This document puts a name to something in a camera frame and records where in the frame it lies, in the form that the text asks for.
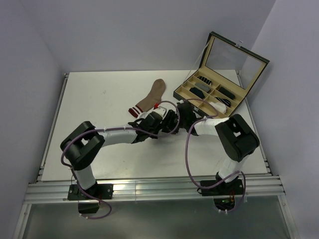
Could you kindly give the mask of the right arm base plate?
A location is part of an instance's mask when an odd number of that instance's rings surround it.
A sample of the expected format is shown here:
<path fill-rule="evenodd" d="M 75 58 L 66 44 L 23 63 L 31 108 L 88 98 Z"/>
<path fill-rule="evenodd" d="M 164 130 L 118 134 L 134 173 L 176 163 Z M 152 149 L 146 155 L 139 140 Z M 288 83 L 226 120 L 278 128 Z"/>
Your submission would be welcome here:
<path fill-rule="evenodd" d="M 202 196 L 235 196 L 242 195 L 244 186 L 241 179 L 235 179 L 230 183 L 221 183 L 212 189 L 197 189 L 197 192 Z"/>

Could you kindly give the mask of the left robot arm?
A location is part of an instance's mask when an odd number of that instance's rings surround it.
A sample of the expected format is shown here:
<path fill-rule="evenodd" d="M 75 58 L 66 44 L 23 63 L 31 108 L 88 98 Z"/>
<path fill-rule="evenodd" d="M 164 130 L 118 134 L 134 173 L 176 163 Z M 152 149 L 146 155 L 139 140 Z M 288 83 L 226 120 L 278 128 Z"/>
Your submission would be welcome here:
<path fill-rule="evenodd" d="M 108 145 L 143 142 L 154 137 L 160 130 L 165 110 L 154 110 L 145 118 L 129 122 L 123 127 L 98 131 L 90 121 L 81 123 L 60 145 L 63 152 L 61 162 L 69 166 L 80 185 L 79 193 L 86 199 L 99 194 L 91 163 L 99 150 Z"/>

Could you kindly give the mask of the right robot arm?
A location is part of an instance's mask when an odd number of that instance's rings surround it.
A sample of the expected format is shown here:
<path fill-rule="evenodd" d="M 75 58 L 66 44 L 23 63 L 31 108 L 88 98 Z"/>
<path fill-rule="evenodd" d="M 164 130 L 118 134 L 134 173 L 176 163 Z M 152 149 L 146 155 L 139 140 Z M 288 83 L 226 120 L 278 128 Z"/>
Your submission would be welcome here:
<path fill-rule="evenodd" d="M 256 148 L 260 141 L 241 115 L 235 114 L 227 118 L 197 117 L 190 103 L 177 104 L 175 111 L 169 110 L 163 119 L 163 132 L 177 133 L 180 128 L 187 131 L 185 143 L 185 165 L 190 180 L 200 189 L 216 190 L 227 194 L 233 183 L 242 174 L 241 168 L 245 160 Z M 217 136 L 228 156 L 220 170 L 216 173 L 216 183 L 212 186 L 201 186 L 193 178 L 188 163 L 188 145 L 190 136 L 211 135 Z"/>

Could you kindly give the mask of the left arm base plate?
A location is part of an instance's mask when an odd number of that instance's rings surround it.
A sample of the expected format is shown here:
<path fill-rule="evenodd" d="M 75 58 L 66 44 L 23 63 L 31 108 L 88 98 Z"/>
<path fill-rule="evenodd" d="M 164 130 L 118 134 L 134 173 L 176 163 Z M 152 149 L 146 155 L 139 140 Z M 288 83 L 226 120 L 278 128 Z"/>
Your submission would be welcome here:
<path fill-rule="evenodd" d="M 113 196 L 113 184 L 95 184 L 88 190 L 85 190 L 86 194 L 98 199 L 112 199 Z M 72 184 L 69 187 L 67 196 L 68 201 L 81 201 L 90 200 L 91 197 L 83 194 L 77 184 Z"/>

